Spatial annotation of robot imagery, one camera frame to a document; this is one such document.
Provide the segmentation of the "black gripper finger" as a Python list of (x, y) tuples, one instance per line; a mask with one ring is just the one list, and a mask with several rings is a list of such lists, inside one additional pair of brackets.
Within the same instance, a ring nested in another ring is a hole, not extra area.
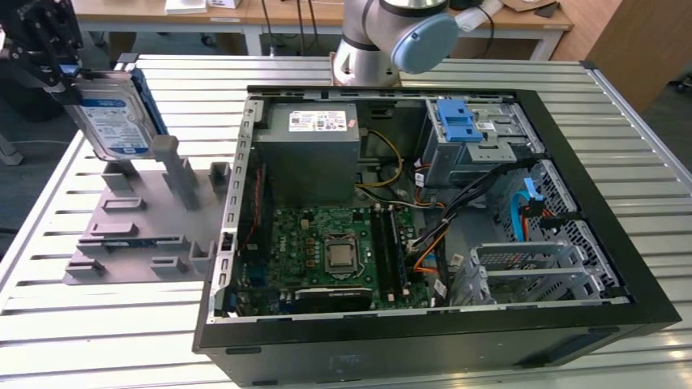
[(78, 65), (36, 64), (32, 55), (14, 49), (1, 50), (1, 79), (10, 79), (26, 88), (42, 89), (61, 105), (78, 104), (76, 79)]

